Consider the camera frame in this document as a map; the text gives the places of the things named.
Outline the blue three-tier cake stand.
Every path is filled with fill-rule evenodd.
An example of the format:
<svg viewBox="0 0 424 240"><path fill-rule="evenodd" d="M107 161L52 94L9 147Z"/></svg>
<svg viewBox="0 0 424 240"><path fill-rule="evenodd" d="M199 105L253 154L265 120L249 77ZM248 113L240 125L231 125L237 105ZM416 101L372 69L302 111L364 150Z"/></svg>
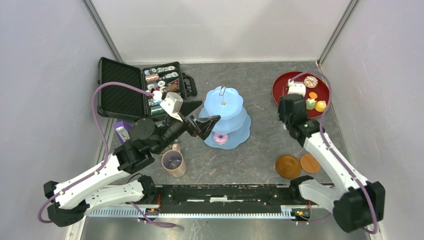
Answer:
<svg viewBox="0 0 424 240"><path fill-rule="evenodd" d="M244 99L235 88L218 86L210 90L200 110L199 118L219 115L221 119L214 126L204 143L211 148L232 150L244 143L251 134L251 117L243 106ZM228 134L228 141L219 145L214 142L214 133Z"/></svg>

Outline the pink frosted donut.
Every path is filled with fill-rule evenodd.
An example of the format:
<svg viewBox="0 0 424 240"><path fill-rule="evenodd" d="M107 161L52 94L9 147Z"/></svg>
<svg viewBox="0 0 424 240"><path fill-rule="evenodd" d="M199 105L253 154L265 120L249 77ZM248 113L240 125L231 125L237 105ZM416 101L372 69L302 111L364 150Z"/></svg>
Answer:
<svg viewBox="0 0 424 240"><path fill-rule="evenodd" d="M218 145L223 145L229 140L229 135L227 133L214 133L213 140Z"/></svg>

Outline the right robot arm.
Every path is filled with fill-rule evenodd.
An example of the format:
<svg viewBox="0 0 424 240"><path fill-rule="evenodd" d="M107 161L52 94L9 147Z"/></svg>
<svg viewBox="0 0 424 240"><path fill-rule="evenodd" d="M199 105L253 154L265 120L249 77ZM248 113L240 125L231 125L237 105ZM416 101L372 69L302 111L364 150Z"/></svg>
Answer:
<svg viewBox="0 0 424 240"><path fill-rule="evenodd" d="M386 190L379 182L370 182L340 153L325 132L322 122L308 118L306 100L300 94L280 97L278 116L289 135L310 153L330 177L334 188L324 186L306 175L290 181L289 199L295 204L311 201L333 215L346 233L360 228L375 234L384 218Z"/></svg>

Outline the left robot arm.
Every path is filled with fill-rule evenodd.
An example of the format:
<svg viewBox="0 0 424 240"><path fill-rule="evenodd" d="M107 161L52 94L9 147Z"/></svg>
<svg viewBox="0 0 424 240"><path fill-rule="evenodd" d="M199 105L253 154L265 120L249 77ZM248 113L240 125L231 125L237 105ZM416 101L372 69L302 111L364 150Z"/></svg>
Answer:
<svg viewBox="0 0 424 240"><path fill-rule="evenodd" d="M47 210L48 219L39 215L39 221L67 227L104 207L138 201L153 203L158 190L150 176L142 175L114 187L109 184L152 164L154 154L160 154L185 132L205 140L221 117L192 116L202 103L201 100L183 101L177 115L166 120L163 126L157 126L151 118L137 120L129 131L129 139L112 153L106 153L101 163L70 180L46 182L43 189L48 200L42 210Z"/></svg>

